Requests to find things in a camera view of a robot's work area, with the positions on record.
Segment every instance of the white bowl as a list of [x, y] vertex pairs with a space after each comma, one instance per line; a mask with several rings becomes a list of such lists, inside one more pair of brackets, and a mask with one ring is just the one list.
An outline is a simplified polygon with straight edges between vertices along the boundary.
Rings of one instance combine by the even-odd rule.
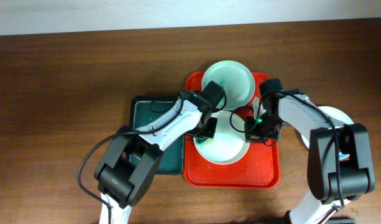
[[[219, 111], [213, 113], [212, 117], [218, 119], [213, 139], [207, 139], [198, 143], [195, 138], [195, 146], [200, 155], [215, 164], [225, 165], [237, 162], [241, 159], [250, 146], [246, 142], [244, 133], [235, 131], [229, 123], [231, 112]], [[232, 117], [233, 126], [244, 130], [244, 121], [236, 114]]]
[[[210, 81], [221, 85], [226, 92], [227, 102], [224, 110], [234, 110], [245, 106], [254, 96], [255, 81], [247, 67], [230, 60], [210, 66], [204, 74], [201, 85], [203, 89]], [[224, 100], [218, 104], [222, 108]]]
[[[337, 108], [333, 108], [331, 106], [319, 106], [319, 108], [334, 119], [345, 122], [346, 124], [353, 124], [352, 119]], [[303, 135], [301, 135], [301, 137], [303, 143], [309, 149], [309, 141]], [[345, 159], [347, 157], [349, 157], [349, 154], [342, 154], [341, 152], [339, 153], [339, 159]]]

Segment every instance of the red tray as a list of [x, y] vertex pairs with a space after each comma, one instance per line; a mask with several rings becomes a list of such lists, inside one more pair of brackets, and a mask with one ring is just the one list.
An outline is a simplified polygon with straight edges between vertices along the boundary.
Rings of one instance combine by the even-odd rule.
[[[263, 73], [253, 72], [252, 74], [256, 88], [268, 79], [268, 76]], [[203, 75], [204, 72], [195, 72], [190, 75], [186, 82], [186, 91], [202, 90]], [[260, 98], [259, 91], [255, 91], [255, 96]], [[247, 109], [236, 111], [236, 114], [242, 119], [252, 116], [251, 111]], [[277, 145], [267, 147], [263, 144], [252, 143], [245, 156], [239, 161], [229, 165], [217, 165], [204, 159], [198, 153], [193, 141], [185, 141], [183, 175], [187, 182], [195, 187], [271, 189], [280, 180]]]

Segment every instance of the green object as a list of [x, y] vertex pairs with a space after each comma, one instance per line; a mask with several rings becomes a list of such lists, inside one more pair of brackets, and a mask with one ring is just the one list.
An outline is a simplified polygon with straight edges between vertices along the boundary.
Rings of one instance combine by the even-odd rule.
[[[132, 127], [134, 127], [134, 129], [150, 124], [163, 115], [163, 113], [151, 112], [150, 103], [150, 100], [139, 100], [133, 105], [134, 115]], [[172, 104], [172, 101], [156, 101], [152, 104], [152, 109], [155, 111], [165, 111], [169, 110]], [[157, 174], [178, 175], [183, 173], [183, 145], [184, 137], [181, 136], [164, 151]], [[131, 156], [129, 161], [136, 166], [139, 163], [139, 158]]]

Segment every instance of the wooden table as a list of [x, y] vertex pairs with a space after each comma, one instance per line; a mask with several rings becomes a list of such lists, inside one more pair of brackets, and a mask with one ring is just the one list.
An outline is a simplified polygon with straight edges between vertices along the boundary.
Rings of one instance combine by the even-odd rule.
[[[76, 183], [99, 140], [129, 120], [136, 95], [175, 95], [189, 74], [235, 60], [334, 106], [370, 134], [372, 194], [338, 216], [381, 223], [381, 19], [0, 37], [0, 223], [97, 223], [101, 203]], [[157, 176], [131, 223], [271, 220], [308, 190], [308, 151], [293, 128], [271, 190], [199, 189]], [[90, 159], [84, 184], [96, 190]]]

